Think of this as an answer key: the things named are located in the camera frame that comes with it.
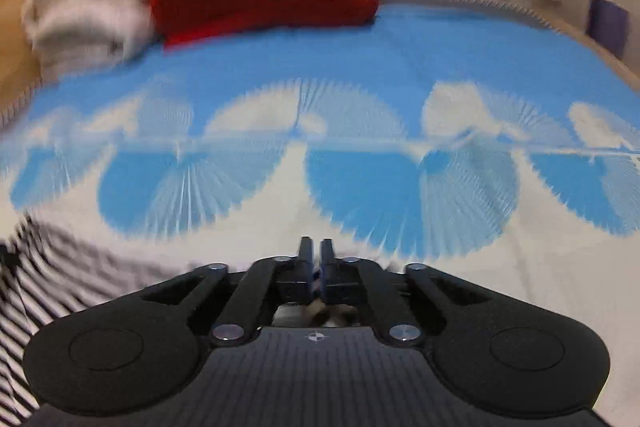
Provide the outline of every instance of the black and white striped cloth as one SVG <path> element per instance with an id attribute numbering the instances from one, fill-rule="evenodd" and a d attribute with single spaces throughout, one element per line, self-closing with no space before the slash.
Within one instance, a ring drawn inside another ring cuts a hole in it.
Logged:
<path id="1" fill-rule="evenodd" d="M 0 427 L 19 425 L 38 408 L 22 352 L 40 328 L 177 275 L 123 261 L 29 217 L 0 250 Z"/>

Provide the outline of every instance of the blue and white bedsheet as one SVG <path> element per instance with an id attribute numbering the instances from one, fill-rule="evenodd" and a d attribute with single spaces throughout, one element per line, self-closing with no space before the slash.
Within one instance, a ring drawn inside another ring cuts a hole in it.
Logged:
<path id="1" fill-rule="evenodd" d="M 640 101 L 565 36 L 386 6 L 369 28 L 154 50 L 43 90 L 0 144 L 28 211 L 117 255 L 239 269 L 301 235 L 585 322 L 640 418 Z"/>

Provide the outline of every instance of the blue bedspread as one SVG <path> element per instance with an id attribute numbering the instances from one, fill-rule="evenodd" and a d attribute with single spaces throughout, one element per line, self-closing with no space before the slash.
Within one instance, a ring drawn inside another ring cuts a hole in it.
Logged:
<path id="1" fill-rule="evenodd" d="M 637 427 L 638 153 L 640 101 L 571 39 L 386 6 L 43 90 L 0 146 L 2 232 L 28 210 L 178 269 L 301 235 L 430 263 L 594 328 L 613 367 L 597 410 Z"/>

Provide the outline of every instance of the metal screw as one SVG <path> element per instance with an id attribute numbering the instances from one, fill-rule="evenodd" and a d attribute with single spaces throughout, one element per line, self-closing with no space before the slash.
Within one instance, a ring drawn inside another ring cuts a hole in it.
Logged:
<path id="1" fill-rule="evenodd" d="M 211 334 L 219 341 L 236 341 L 244 335 L 244 329 L 237 324 L 220 324 Z"/>
<path id="2" fill-rule="evenodd" d="M 414 341 L 422 332 L 411 324 L 398 324 L 389 330 L 392 339 L 401 342 Z"/>

